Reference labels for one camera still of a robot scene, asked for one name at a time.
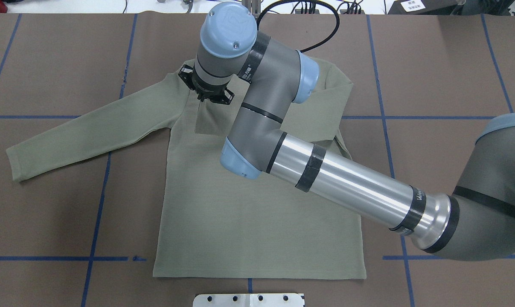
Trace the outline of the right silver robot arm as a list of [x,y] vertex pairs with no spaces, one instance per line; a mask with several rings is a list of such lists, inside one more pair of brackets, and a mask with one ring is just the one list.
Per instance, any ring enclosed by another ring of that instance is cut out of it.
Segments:
[[255,179],[263,172],[312,192],[409,237],[448,260],[496,260],[515,253],[515,113],[497,116],[477,138],[451,195],[426,194],[281,130],[292,104],[311,97],[316,61],[259,31],[243,5],[214,6],[200,31],[193,66],[179,77],[200,101],[228,105],[232,76],[249,89],[225,138],[221,164]]

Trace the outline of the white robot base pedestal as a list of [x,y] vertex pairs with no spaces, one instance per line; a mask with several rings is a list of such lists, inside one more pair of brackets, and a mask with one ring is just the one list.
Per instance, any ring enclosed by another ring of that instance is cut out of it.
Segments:
[[234,293],[195,296],[193,307],[304,307],[299,293]]

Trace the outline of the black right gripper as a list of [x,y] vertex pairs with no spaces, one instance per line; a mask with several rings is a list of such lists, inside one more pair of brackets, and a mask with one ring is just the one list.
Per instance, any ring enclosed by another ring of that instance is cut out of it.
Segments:
[[235,94],[227,88],[228,83],[210,85],[200,78],[193,67],[187,64],[181,67],[178,76],[190,90],[197,93],[197,99],[201,102],[208,99],[214,104],[230,105],[235,97]]

